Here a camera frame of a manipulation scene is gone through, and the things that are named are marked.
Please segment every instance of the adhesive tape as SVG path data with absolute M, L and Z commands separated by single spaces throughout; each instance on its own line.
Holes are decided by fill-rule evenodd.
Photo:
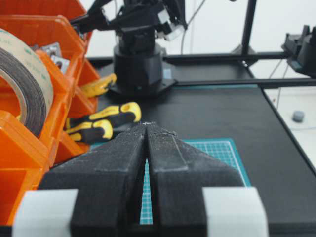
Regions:
M 21 123 L 39 136 L 53 102 L 53 86 L 43 62 L 20 39 L 0 29 L 0 77 L 17 95 Z

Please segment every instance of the workbench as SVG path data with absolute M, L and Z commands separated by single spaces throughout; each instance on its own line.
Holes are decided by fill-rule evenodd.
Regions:
M 231 65 L 220 67 L 230 67 L 236 78 L 247 73 Z M 185 66 L 178 71 L 193 75 Z M 199 73 L 195 70 L 201 77 L 207 72 L 203 66 Z M 127 100 L 108 93 L 99 99 L 99 108 Z M 255 84 L 174 86 L 156 98 L 135 101 L 141 106 L 142 121 L 154 121 L 180 139 L 233 139 L 250 183 L 263 201 L 271 236 L 316 233 L 315 169 L 262 88 Z

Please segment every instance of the orange plastic organizer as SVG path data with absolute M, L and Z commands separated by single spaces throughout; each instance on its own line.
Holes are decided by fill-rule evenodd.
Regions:
M 97 100 L 87 99 L 78 85 L 97 80 L 98 75 L 84 59 L 87 42 L 63 16 L 5 15 L 0 16 L 0 28 L 28 45 L 59 42 L 63 57 L 70 60 L 64 75 L 47 54 L 40 50 L 36 52 L 46 65 L 54 86 L 54 101 L 40 138 L 15 118 L 20 111 L 17 97 L 0 78 L 0 225 L 11 225 L 26 190 L 36 189 L 44 173 L 55 163 L 82 154 L 89 148 L 72 141 L 63 127 L 69 115 L 79 117 L 95 112 Z
M 63 15 L 68 20 L 86 13 L 79 0 L 0 0 L 0 15 Z M 84 38 L 88 48 L 92 32 Z

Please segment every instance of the screwdriver handle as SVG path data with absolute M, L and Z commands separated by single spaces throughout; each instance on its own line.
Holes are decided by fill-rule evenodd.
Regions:
M 113 129 L 106 119 L 96 122 L 83 122 L 78 126 L 66 130 L 75 142 L 93 144 L 96 142 L 107 142 L 112 138 Z
M 83 122 L 96 122 L 106 119 L 115 130 L 126 124 L 139 122 L 141 117 L 142 112 L 139 105 L 136 102 L 129 102 L 123 105 L 111 105 L 99 112 L 85 115 L 81 118 L 68 118 L 66 120 L 66 129 L 76 127 Z
M 97 81 L 85 84 L 81 86 L 80 89 L 86 95 L 86 97 L 91 98 L 108 92 L 109 88 L 111 88 L 116 81 L 117 76 L 112 73 L 106 77 L 100 78 Z

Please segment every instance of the cutting mat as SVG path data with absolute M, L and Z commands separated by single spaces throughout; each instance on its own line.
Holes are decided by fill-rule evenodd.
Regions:
M 235 143 L 232 139 L 224 138 L 224 139 L 183 140 L 183 141 L 207 153 L 208 155 L 211 155 L 214 158 L 219 159 L 225 162 L 226 164 L 234 167 L 235 169 L 239 171 L 244 185 L 251 186 L 247 173 L 243 167 L 242 161 L 236 149 Z M 96 144 L 96 145 L 91 146 L 91 148 L 93 149 L 100 145 L 101 144 Z M 149 166 L 148 166 L 148 162 L 146 161 L 140 224 L 150 225 L 152 223 L 153 223 L 153 215 L 152 215 L 152 201 L 151 201 L 150 181 L 149 181 Z

